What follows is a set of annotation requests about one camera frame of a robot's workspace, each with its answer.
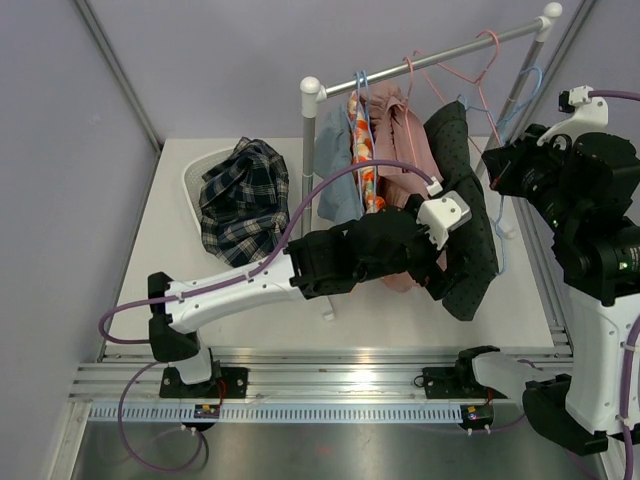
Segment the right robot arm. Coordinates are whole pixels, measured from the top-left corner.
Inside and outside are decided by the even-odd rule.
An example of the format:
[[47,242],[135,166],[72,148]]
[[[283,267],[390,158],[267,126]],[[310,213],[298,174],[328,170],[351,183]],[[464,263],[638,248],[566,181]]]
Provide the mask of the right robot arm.
[[632,143],[533,124],[483,154],[493,189],[526,200],[550,227],[572,304],[573,367],[552,375],[493,346],[460,352],[454,384],[516,401],[543,438],[586,456],[611,439],[639,440],[639,228],[628,217],[639,185]]

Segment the pink wire hanger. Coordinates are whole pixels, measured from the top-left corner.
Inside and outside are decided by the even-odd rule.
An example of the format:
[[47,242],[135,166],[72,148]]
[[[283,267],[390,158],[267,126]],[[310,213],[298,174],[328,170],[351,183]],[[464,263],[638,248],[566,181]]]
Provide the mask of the pink wire hanger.
[[414,102],[415,98],[413,96],[414,90],[417,85],[417,74],[420,73],[426,84],[429,86],[431,92],[437,97],[441,104],[445,104],[446,100],[441,93],[441,91],[436,86],[434,80],[431,75],[426,70],[418,70],[415,62],[412,60],[410,56],[405,56],[403,58],[405,63],[407,64],[409,71],[409,87],[406,96],[406,107],[405,107],[405,120],[408,120],[409,111],[412,110],[414,116],[417,120],[422,120],[421,112],[418,109],[417,104]]
[[[461,102],[466,112],[483,124],[485,133],[492,134],[497,132],[497,117],[491,109],[485,82],[499,59],[501,42],[497,33],[491,30],[480,31],[474,40],[489,40],[488,49],[439,61],[420,70],[426,70],[431,75],[446,100],[445,104],[454,100]],[[445,105],[431,92],[420,73],[417,74],[413,96],[423,114],[433,113],[438,106]]]

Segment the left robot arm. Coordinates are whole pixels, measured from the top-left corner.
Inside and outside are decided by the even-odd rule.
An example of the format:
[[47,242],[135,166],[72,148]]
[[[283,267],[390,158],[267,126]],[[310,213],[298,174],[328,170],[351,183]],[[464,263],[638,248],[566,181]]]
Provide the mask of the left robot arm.
[[223,275],[194,282],[163,272],[148,278],[153,357],[165,364],[160,395],[168,399],[240,398],[238,368],[224,368],[203,346],[201,327],[264,305],[351,292],[359,283],[406,273],[435,300],[452,289],[454,275],[438,262],[452,231],[471,211],[456,193],[410,197],[326,230],[312,231],[272,255]]

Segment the navy plaid skirt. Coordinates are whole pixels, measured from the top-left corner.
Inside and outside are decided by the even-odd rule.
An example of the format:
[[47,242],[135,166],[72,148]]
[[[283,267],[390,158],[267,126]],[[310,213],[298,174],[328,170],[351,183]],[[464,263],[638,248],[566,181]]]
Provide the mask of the navy plaid skirt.
[[271,254],[289,224],[289,174],[283,156],[261,139],[241,138],[203,175],[201,241],[232,267]]

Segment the dark grey dotted skirt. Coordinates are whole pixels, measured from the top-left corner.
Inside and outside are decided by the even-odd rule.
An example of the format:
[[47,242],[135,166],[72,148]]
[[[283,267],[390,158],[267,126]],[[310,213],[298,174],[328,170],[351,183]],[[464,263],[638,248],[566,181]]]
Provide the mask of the dark grey dotted skirt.
[[425,123],[431,153],[442,176],[444,191],[456,192],[470,207],[471,218],[449,235],[447,267],[454,284],[442,300],[459,321],[471,321],[498,273],[498,260],[484,191],[470,163],[466,110],[453,101]]

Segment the pink pleated skirt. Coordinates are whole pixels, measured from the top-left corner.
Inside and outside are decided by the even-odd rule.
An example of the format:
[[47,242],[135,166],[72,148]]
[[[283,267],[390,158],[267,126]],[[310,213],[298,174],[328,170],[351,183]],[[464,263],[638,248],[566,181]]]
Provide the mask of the pink pleated skirt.
[[[432,155],[420,119],[408,108],[400,87],[389,81],[370,88],[367,99],[374,135],[374,157],[419,168],[441,182],[443,177]],[[428,195],[421,177],[400,168],[381,166],[379,191],[388,205],[404,208],[412,194]]]

